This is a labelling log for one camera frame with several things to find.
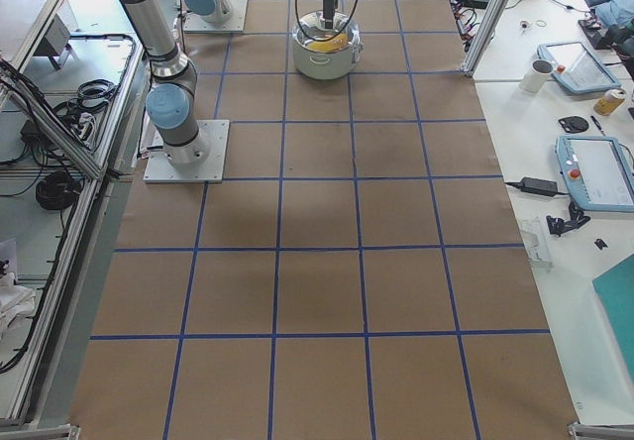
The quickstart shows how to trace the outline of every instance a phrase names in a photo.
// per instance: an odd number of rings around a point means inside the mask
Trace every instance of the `power adapter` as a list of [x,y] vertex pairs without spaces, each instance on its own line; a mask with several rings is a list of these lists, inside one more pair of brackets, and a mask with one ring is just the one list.
[[557,183],[553,180],[536,179],[534,177],[522,177],[519,182],[506,182],[506,185],[515,187],[522,192],[529,194],[544,195],[547,197],[554,197],[556,195],[567,195],[565,192],[560,192],[557,188]]

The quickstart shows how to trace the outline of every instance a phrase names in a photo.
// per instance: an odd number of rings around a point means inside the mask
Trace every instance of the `small black object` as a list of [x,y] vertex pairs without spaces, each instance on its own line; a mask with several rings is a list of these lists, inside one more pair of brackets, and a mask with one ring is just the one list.
[[607,244],[603,241],[603,239],[596,239],[594,244],[598,247],[599,250],[607,249]]
[[546,216],[548,231],[551,235],[561,237],[562,234],[565,234],[566,232],[581,228],[590,220],[589,216],[585,215],[574,202],[571,202],[568,206],[568,212],[571,216],[571,220],[569,221],[565,221],[559,217],[551,217],[550,215]]
[[506,185],[515,187],[522,192],[529,194],[545,195],[554,197],[555,195],[565,195],[557,189],[557,183],[553,180],[536,179],[534,177],[522,177],[519,182],[506,182]]
[[43,209],[63,210],[70,207],[81,191],[81,184],[64,170],[47,175],[36,185],[36,200]]
[[587,120],[581,116],[567,116],[557,121],[566,133],[583,133],[590,127]]

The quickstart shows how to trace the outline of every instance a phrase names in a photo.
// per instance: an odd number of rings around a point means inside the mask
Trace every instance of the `metal bracket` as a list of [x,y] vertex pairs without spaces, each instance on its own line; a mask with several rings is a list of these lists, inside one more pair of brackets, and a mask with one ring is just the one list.
[[[229,140],[229,120],[200,120],[201,131],[211,140],[209,156],[201,163],[173,165],[163,151],[151,153],[144,175],[145,182],[221,182],[225,170],[225,156]],[[162,146],[160,134],[155,135],[154,146]]]
[[232,32],[243,32],[245,30],[245,20],[247,19],[247,4],[249,0],[230,0],[233,6],[233,13],[229,19],[222,24],[214,25],[204,21],[197,14],[187,14],[183,25],[183,31],[189,34],[229,34]]

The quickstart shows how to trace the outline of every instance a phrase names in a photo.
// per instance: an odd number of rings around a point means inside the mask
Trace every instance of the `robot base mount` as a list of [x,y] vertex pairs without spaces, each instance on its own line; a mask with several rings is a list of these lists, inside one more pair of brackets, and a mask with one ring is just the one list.
[[[151,153],[144,175],[145,182],[221,182],[225,170],[225,156],[229,140],[229,120],[199,120],[200,131],[210,140],[209,155],[200,163],[175,165],[163,152]],[[161,146],[157,132],[153,146]]]

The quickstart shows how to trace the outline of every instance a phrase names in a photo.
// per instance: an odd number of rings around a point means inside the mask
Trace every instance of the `white table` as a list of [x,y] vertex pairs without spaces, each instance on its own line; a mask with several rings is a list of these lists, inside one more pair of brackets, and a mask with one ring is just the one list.
[[[634,84],[624,81],[632,94]],[[585,135],[600,136],[589,115],[596,98],[569,96],[556,82],[547,82],[536,95],[517,82],[478,82],[477,93],[499,158],[504,180],[532,176],[556,180],[566,191],[555,158],[555,141],[564,132],[557,120],[585,117]],[[608,136],[634,148],[634,119],[629,101],[609,117],[600,117]],[[589,212],[591,220],[579,230],[551,236],[546,216],[568,216],[569,199],[524,194],[509,188],[518,220],[538,219],[554,263],[550,271],[534,268],[542,303],[581,423],[634,424],[634,385],[623,365],[592,281],[634,253],[634,214]],[[607,249],[594,244],[603,239]]]
[[[581,11],[588,8],[583,0],[556,0]],[[509,0],[511,7],[519,0]],[[523,0],[517,6],[502,13],[495,34],[475,69],[475,81],[519,80],[537,57],[537,47],[563,41],[581,41],[588,44],[577,20],[584,12],[568,10],[551,0]],[[531,23],[523,30],[521,21]],[[539,27],[537,21],[546,26]],[[595,51],[603,62],[619,61],[613,51]],[[618,78],[630,78],[623,65],[610,68]]]

